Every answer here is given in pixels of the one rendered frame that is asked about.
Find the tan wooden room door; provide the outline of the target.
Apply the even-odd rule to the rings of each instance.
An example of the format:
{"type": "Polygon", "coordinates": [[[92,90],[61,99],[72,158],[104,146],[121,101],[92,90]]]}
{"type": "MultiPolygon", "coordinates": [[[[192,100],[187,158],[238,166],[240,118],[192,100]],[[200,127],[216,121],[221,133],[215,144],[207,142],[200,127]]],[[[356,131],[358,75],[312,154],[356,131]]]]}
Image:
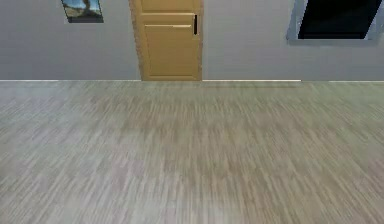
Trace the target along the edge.
{"type": "Polygon", "coordinates": [[[201,81],[203,0],[129,0],[129,6],[141,80],[201,81]]]}

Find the framed landscape picture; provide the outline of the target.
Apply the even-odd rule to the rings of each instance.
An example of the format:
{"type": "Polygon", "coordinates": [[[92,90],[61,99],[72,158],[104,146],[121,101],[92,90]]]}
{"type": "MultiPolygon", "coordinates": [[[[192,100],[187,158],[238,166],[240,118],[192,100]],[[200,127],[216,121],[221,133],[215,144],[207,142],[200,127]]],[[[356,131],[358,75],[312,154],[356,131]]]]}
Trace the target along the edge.
{"type": "Polygon", "coordinates": [[[69,23],[103,23],[100,0],[61,0],[69,23]]]}

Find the grey framed dark window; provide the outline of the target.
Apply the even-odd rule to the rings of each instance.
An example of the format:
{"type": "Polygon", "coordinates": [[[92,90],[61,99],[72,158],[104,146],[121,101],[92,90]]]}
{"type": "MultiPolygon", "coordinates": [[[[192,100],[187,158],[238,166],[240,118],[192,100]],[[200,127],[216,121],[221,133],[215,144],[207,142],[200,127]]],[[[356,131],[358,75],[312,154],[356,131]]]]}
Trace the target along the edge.
{"type": "Polygon", "coordinates": [[[294,0],[288,41],[373,41],[384,31],[384,0],[294,0]]]}

